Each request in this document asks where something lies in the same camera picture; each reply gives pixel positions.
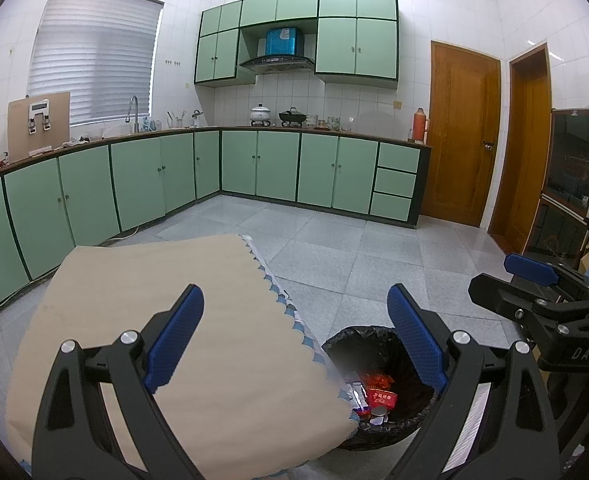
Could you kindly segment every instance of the blue gripper pad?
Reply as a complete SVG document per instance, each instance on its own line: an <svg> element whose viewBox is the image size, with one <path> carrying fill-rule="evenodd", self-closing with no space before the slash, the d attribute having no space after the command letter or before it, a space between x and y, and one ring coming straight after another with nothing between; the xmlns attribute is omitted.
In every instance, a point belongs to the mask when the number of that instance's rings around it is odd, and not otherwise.
<svg viewBox="0 0 589 480"><path fill-rule="evenodd" d="M520 254L508 254L503 263L505 270L519 278L538 283L542 286L556 285L559 282L554 268L535 260L530 260Z"/></svg>
<svg viewBox="0 0 589 480"><path fill-rule="evenodd" d="M421 382L440 394L448 383L443 371L443 351L397 286L388 292L388 314Z"/></svg>
<svg viewBox="0 0 589 480"><path fill-rule="evenodd" d="M148 352L148 373L143 384L151 394L156 392L159 386L170 382L203 314L204 294L195 285Z"/></svg>

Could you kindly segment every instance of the blue box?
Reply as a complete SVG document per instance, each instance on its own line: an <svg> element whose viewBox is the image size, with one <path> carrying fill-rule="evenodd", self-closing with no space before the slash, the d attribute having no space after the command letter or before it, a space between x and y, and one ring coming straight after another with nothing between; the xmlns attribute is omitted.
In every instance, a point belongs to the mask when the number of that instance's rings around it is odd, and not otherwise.
<svg viewBox="0 0 589 480"><path fill-rule="evenodd" d="M303 34L295 27L273 28L266 36L266 56L293 54L303 56Z"/></svg>

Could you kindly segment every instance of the cutting board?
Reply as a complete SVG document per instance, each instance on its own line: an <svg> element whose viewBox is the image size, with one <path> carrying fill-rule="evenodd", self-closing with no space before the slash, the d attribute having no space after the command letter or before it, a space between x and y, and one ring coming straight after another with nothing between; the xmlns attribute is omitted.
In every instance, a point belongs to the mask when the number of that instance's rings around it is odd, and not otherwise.
<svg viewBox="0 0 589 480"><path fill-rule="evenodd" d="M34 120L36 132L28 129L28 107L37 101L50 99L50 129L44 130L42 116ZM8 103L8 158L16 162L30 152L52 146L58 148L70 140L70 92L27 97Z"/></svg>

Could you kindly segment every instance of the window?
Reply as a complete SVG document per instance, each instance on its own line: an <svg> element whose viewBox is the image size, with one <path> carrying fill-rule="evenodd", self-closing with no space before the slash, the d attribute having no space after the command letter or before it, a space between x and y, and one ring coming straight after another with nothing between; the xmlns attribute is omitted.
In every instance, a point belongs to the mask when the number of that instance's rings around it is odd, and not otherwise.
<svg viewBox="0 0 589 480"><path fill-rule="evenodd" d="M150 111L163 4L48 0L34 41L28 94L70 92L70 124L122 118L132 95Z"/></svg>

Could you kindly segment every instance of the trash can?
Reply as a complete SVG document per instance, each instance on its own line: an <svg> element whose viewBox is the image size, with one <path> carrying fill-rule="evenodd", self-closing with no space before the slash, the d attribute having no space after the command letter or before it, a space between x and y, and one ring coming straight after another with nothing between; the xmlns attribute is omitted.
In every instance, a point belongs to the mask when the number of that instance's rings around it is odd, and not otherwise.
<svg viewBox="0 0 589 480"><path fill-rule="evenodd" d="M323 349L343 375L389 375L394 379L389 390L398 396L387 422L374 426L369 419L361 420L356 434L341 449L373 450L400 442L421 425L436 401L437 395L419 379L393 328L351 326L328 339Z"/></svg>

